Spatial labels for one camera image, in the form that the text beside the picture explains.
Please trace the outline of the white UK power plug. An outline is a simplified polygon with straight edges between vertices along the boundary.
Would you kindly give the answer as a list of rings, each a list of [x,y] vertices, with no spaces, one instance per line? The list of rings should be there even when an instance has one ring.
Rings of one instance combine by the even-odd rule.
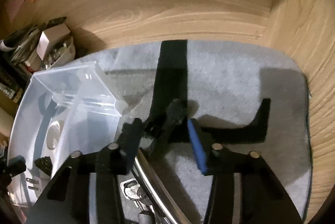
[[[26,178],[27,187],[28,189],[34,190],[34,191],[42,191],[42,182],[39,177],[33,177],[33,178]]]

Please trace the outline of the silver keys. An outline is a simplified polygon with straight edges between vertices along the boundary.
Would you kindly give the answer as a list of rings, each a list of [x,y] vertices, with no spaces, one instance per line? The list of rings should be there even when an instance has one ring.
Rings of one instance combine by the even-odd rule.
[[[155,214],[153,202],[135,178],[121,182],[120,189],[125,198],[131,200],[141,212],[146,211]]]

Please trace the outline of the white handheld massager device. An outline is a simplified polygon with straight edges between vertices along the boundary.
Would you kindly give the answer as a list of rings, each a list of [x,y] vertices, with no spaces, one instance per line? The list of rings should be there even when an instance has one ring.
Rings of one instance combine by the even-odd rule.
[[[54,150],[59,143],[65,122],[56,120],[50,124],[46,132],[46,146],[50,150]]]

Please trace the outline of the black hair trimmer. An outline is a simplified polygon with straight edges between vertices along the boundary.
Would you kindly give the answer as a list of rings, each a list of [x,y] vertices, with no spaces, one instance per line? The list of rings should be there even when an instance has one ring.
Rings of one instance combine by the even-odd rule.
[[[159,208],[169,223],[191,224],[159,179],[143,149],[138,149],[137,156],[135,156],[134,168],[139,181],[148,192],[149,198]]]

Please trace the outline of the black round brush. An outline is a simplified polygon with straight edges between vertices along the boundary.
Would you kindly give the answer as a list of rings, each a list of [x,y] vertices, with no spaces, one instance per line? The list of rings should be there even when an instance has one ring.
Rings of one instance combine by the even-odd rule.
[[[173,99],[166,110],[167,123],[180,125],[187,118],[187,100]]]

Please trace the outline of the white cylinder candle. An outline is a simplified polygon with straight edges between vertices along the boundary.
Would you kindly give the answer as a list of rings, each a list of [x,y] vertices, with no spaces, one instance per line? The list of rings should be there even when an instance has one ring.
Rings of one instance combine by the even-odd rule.
[[[14,118],[10,116],[4,109],[0,108],[0,132],[5,137],[11,135]]]

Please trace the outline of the clear plastic storage box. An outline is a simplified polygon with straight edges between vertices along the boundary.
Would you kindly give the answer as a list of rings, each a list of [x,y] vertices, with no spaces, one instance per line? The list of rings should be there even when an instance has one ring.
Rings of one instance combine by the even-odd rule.
[[[114,141],[127,106],[115,82],[96,62],[35,73],[18,108],[9,141],[8,162],[21,155],[27,167],[9,185],[14,205],[32,207],[42,193],[28,189],[26,178],[39,177],[43,189],[50,181],[50,176],[36,167],[37,159],[48,157],[55,174],[73,151],[100,151]],[[50,150],[46,132],[56,120],[65,124],[58,146]]]

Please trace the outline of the dark wine bottle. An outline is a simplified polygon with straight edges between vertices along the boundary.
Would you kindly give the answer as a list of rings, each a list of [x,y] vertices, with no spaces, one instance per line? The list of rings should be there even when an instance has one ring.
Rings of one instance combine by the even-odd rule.
[[[9,61],[6,52],[1,51],[1,91],[15,104],[22,101],[28,80],[28,75]]]

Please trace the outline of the grey black patterned mat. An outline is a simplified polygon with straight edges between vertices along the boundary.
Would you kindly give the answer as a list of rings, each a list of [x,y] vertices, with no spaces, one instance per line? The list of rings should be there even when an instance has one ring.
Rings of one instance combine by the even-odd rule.
[[[116,83],[128,108],[121,122],[149,117],[159,42],[102,50],[74,61],[95,61]],[[311,189],[308,89],[303,73],[285,54],[239,42],[190,40],[187,44],[188,114],[202,126],[249,124],[264,98],[271,99],[263,143],[232,145],[259,151],[305,217]]]

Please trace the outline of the stack of papers and books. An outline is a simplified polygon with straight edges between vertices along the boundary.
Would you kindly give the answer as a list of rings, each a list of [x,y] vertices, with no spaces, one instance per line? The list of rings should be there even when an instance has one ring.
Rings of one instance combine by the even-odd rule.
[[[25,62],[36,49],[42,32],[63,24],[65,20],[66,17],[54,18],[41,25],[28,26],[14,31],[1,40],[1,52],[5,52],[5,58],[14,66]]]

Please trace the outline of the white bowl of coins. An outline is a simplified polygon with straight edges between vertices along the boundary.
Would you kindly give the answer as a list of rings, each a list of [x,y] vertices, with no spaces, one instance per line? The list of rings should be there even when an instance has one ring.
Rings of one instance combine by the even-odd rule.
[[[48,70],[55,67],[64,66],[74,60],[76,49],[73,37],[58,42],[54,48],[45,56],[41,63],[42,70]]]

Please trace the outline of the small white cardboard box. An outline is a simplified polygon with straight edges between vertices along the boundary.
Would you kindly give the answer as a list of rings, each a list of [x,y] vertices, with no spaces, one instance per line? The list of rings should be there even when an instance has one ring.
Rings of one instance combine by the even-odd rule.
[[[65,23],[48,28],[41,33],[36,52],[41,60],[52,50],[62,39],[70,35],[70,30]]]

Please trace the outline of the pink sticky note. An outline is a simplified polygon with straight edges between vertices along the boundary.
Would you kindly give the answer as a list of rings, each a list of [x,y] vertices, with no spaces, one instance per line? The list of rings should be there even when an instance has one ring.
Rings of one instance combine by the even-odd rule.
[[[10,22],[14,20],[23,3],[24,0],[6,0],[5,10]]]

